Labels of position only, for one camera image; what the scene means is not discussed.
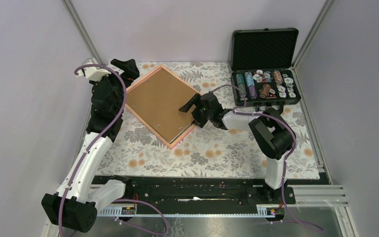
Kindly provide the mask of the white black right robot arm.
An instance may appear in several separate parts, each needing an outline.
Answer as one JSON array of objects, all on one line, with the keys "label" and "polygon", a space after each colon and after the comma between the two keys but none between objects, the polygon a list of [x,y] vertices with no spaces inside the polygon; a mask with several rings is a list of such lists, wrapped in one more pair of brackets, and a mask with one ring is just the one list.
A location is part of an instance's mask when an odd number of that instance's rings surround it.
[{"label": "white black right robot arm", "polygon": [[264,199],[276,203],[283,197],[281,187],[286,181],[286,160],[296,147],[296,136],[279,110],[268,108],[262,112],[238,112],[225,109],[213,92],[194,94],[180,112],[190,112],[192,123],[202,128],[208,121],[222,130],[250,131],[261,152],[266,156],[267,168],[263,190]]}]

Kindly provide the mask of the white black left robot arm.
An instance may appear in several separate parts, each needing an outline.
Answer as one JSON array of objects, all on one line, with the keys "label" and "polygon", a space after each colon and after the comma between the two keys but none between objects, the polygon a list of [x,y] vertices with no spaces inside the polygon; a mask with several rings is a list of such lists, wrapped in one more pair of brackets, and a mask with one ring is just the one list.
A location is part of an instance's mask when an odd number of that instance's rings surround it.
[{"label": "white black left robot arm", "polygon": [[45,194],[41,205],[49,221],[73,232],[88,232],[97,214],[118,199],[127,203],[133,198],[129,179],[114,178],[91,193],[90,185],[98,166],[114,143],[121,125],[126,104],[126,90],[140,76],[135,59],[113,59],[108,65],[95,58],[86,59],[74,70],[92,85],[90,117],[83,142],[67,177],[53,194]]}]

